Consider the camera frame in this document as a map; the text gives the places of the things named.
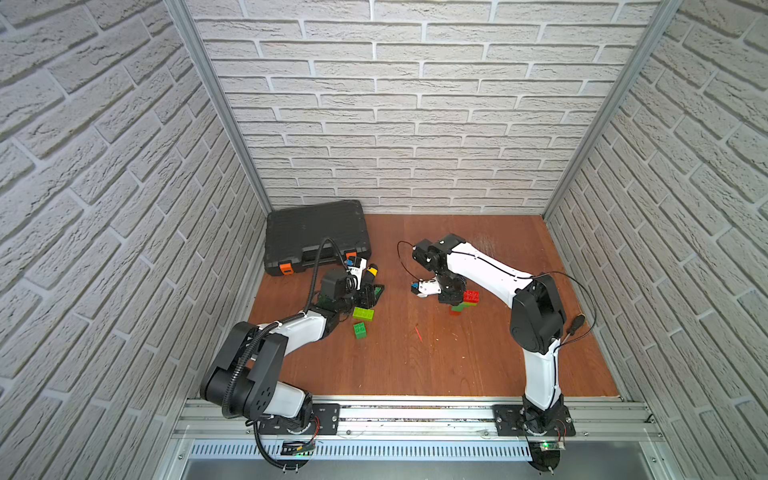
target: red lego brick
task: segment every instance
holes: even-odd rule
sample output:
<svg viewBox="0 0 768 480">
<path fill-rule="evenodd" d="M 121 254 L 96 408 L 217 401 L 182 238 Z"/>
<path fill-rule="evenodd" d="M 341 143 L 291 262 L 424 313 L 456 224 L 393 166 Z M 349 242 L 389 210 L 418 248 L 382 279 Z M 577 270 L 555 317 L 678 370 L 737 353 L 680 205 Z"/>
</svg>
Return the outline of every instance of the red lego brick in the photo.
<svg viewBox="0 0 768 480">
<path fill-rule="evenodd" d="M 474 290 L 467 290 L 464 292 L 464 301 L 468 303 L 477 303 L 480 301 L 480 292 Z"/>
</svg>

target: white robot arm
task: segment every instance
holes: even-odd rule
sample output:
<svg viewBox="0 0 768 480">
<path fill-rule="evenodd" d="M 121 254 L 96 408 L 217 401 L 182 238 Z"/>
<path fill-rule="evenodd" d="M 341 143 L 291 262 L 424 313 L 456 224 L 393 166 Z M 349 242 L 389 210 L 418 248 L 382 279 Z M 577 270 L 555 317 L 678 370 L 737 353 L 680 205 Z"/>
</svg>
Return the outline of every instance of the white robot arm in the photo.
<svg viewBox="0 0 768 480">
<path fill-rule="evenodd" d="M 470 279 L 512 310 L 509 331 L 525 358 L 526 429 L 533 435 L 549 430 L 563 403 L 558 350 L 565 313 L 554 280 L 504 265 L 454 234 L 434 243 L 422 240 L 413 247 L 412 255 L 435 272 L 435 278 L 411 285 L 416 295 L 436 294 L 441 303 L 458 305 L 463 301 L 466 279 Z"/>
</svg>

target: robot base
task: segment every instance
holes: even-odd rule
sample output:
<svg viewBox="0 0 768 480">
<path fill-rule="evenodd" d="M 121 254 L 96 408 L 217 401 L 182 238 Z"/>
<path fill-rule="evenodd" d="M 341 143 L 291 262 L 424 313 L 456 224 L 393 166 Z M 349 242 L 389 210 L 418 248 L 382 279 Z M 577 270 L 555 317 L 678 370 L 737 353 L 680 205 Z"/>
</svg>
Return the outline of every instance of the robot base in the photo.
<svg viewBox="0 0 768 480">
<path fill-rule="evenodd" d="M 520 435 L 572 437 L 576 435 L 571 413 L 568 407 L 563 405 L 562 399 L 547 412 L 541 412 L 532 405 L 494 405 L 493 416 L 496 419 L 496 433 L 500 437 Z M 531 421 L 531 418 L 544 421 Z"/>
<path fill-rule="evenodd" d="M 317 436 L 335 435 L 339 428 L 338 403 L 315 403 L 312 405 L 312 417 L 306 430 L 302 430 L 299 422 L 275 415 L 271 419 L 259 420 L 259 433 L 261 435 L 312 435 L 315 432 L 315 418 L 320 420 L 320 431 Z"/>
</svg>

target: brown wooden surface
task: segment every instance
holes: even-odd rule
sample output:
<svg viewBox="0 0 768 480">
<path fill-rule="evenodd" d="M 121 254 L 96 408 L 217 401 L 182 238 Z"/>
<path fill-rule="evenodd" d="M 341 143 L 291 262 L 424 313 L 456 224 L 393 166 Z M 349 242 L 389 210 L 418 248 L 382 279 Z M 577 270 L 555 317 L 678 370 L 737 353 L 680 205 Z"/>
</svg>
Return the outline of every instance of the brown wooden surface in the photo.
<svg viewBox="0 0 768 480">
<path fill-rule="evenodd" d="M 377 283 L 386 285 L 368 336 L 357 340 L 350 317 L 327 338 L 285 358 L 280 380 L 315 395 L 521 396 L 525 390 L 522 349 L 509 334 L 510 310 L 473 282 L 480 301 L 461 316 L 436 297 L 411 293 L 412 278 L 400 265 L 398 240 L 436 241 L 448 233 L 465 238 L 483 253 L 518 270 L 563 270 L 540 217 L 368 215 L 371 261 Z M 406 266 L 431 278 L 401 245 Z M 331 266 L 321 268 L 319 278 Z M 570 283 L 554 275 L 568 319 L 579 313 Z M 264 275 L 250 314 L 252 323 L 269 323 L 303 308 L 311 272 Z M 416 334 L 421 333 L 422 340 Z M 578 335 L 586 331 L 582 327 Z M 617 396 L 611 374 L 592 335 L 560 351 L 560 384 L 566 396 Z"/>
</svg>

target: white brick wall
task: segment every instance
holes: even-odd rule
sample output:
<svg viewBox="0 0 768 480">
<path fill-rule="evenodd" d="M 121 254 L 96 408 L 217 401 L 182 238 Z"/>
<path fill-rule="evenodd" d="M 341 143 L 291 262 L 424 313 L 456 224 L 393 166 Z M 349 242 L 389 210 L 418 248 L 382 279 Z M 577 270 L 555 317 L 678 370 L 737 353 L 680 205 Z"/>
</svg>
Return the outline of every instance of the white brick wall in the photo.
<svg viewBox="0 0 768 480">
<path fill-rule="evenodd" d="M 370 213 L 463 214 L 541 212 L 656 5 L 188 4 L 276 207 L 352 195 Z M 502 201 L 464 182 L 479 178 L 516 183 Z"/>
<path fill-rule="evenodd" d="M 264 215 L 162 2 L 0 25 L 0 478 L 150 478 Z"/>
<path fill-rule="evenodd" d="M 768 8 L 685 0 L 549 223 L 687 478 L 768 475 Z"/>
</svg>

